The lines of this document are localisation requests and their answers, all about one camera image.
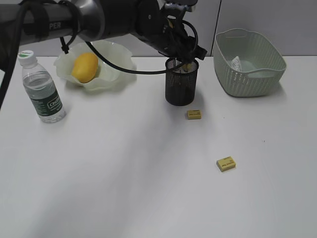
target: yellow eraser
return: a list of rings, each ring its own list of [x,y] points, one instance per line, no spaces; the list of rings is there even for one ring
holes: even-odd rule
[[[222,160],[217,161],[217,165],[221,172],[226,170],[230,170],[236,167],[236,162],[231,157],[224,158]]]
[[[187,111],[188,120],[195,120],[202,118],[202,112],[200,110]]]

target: yellow lemon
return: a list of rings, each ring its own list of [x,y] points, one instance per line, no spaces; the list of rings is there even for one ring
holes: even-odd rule
[[[75,65],[71,73],[81,83],[91,81],[98,69],[98,58],[93,53],[84,53],[75,60]]]

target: white bowl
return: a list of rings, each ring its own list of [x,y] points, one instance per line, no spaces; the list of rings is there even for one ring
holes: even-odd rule
[[[132,53],[122,45],[109,41],[95,41],[92,45],[111,63],[126,69],[134,69],[135,65],[132,62]],[[101,59],[98,58],[98,70],[95,78],[88,83],[81,83],[71,75],[74,67],[74,62],[83,53],[91,52],[91,49],[86,43],[79,43],[69,50],[68,54],[62,53],[54,62],[58,77],[65,79],[71,83],[85,87],[87,90],[109,89],[113,87],[122,74],[126,74],[116,70]]]

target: bottle cap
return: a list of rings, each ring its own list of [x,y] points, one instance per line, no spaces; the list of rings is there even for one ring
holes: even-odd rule
[[[18,60],[20,65],[25,66],[29,64],[36,63],[38,60],[36,59],[33,51],[22,51],[18,54]]]

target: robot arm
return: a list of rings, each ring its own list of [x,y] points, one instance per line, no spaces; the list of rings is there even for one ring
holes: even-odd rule
[[[195,38],[188,36],[182,21],[185,12],[193,11],[197,1],[166,1],[160,9],[157,0],[71,0],[81,15],[78,30],[84,41],[132,34],[161,54],[186,63],[194,58],[203,60],[207,54],[196,45]],[[0,4],[0,68],[4,71],[20,7]],[[21,45],[72,35],[74,19],[67,6],[44,4],[43,8],[48,17],[45,31],[34,20],[36,12],[27,12]]]

